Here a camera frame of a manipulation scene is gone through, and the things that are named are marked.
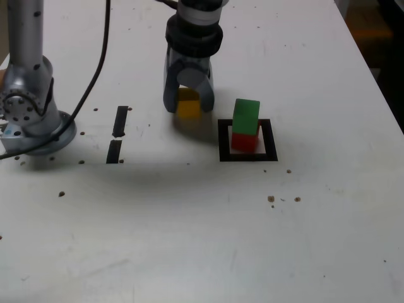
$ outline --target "yellow cube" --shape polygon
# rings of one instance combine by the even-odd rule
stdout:
[[[199,94],[191,88],[178,89],[177,117],[180,119],[198,119],[201,116]]]

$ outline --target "red cube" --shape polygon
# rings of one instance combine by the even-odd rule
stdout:
[[[255,136],[248,134],[232,134],[232,148],[243,153],[255,153],[258,146],[259,126]]]

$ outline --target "metal base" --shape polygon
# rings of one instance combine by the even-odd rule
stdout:
[[[64,125],[66,125],[67,121],[70,118],[70,115],[59,111],[62,119],[61,125],[53,131],[51,134],[47,136],[41,137],[27,137],[22,131],[21,127],[8,123],[6,129],[4,130],[3,135],[1,136],[1,143],[4,145],[4,148],[7,152],[18,152],[19,150],[25,150],[27,148],[33,147],[35,145],[40,144],[41,142],[45,142],[51,136],[56,134]],[[58,140],[49,143],[41,148],[38,148],[27,155],[37,156],[37,155],[48,155],[50,153],[54,153],[58,150],[61,150],[66,145],[68,145],[71,140],[73,140],[76,135],[77,128],[76,124],[73,122],[69,128],[59,137]]]

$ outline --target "stacked cubes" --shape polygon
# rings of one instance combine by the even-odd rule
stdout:
[[[258,145],[259,101],[237,99],[233,114],[232,148],[254,153]]]

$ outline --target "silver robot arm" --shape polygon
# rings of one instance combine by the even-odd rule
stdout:
[[[53,96],[51,62],[42,54],[44,0],[8,0],[9,65],[0,88],[0,112],[9,121],[1,135],[8,153],[46,142],[67,122]],[[65,147],[75,136],[74,123],[57,140],[30,155]]]

